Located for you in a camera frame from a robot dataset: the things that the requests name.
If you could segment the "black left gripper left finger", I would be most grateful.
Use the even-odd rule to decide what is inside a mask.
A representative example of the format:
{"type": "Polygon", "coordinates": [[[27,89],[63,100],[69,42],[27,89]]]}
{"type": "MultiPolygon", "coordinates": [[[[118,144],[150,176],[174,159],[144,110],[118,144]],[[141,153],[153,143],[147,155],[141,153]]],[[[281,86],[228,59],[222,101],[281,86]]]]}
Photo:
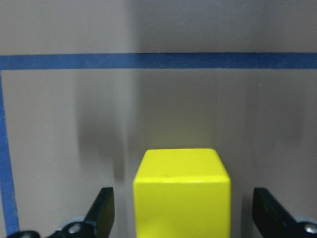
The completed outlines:
{"type": "Polygon", "coordinates": [[[112,187],[100,190],[83,222],[93,227],[97,238],[108,238],[114,223],[115,205],[112,187]]]}

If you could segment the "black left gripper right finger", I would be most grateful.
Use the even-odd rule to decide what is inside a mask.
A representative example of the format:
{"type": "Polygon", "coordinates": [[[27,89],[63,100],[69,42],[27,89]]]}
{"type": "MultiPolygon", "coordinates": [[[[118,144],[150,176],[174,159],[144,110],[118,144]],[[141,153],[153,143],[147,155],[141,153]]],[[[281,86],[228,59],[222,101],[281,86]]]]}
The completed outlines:
{"type": "Polygon", "coordinates": [[[293,238],[297,222],[266,188],[253,191],[253,221],[264,238],[293,238]]]}

